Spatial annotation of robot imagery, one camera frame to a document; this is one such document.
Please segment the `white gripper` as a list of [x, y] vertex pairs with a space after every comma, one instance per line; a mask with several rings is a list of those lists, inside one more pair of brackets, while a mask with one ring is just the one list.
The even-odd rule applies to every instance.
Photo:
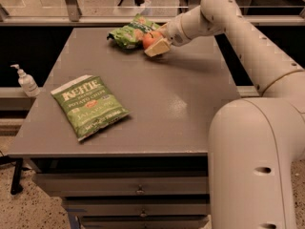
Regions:
[[171, 43], [176, 47], [188, 44], [191, 39], [187, 37], [182, 28], [182, 16], [178, 15], [157, 29], [164, 37], [153, 42], [144, 53], [149, 57], [168, 52], [171, 49]]

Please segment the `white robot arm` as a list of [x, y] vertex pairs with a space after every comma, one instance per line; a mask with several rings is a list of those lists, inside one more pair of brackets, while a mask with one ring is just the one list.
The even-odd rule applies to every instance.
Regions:
[[258, 92], [226, 104], [211, 123], [213, 229], [296, 229], [291, 166], [305, 154], [305, 70], [235, 0], [201, 0], [160, 32], [146, 55], [224, 33]]

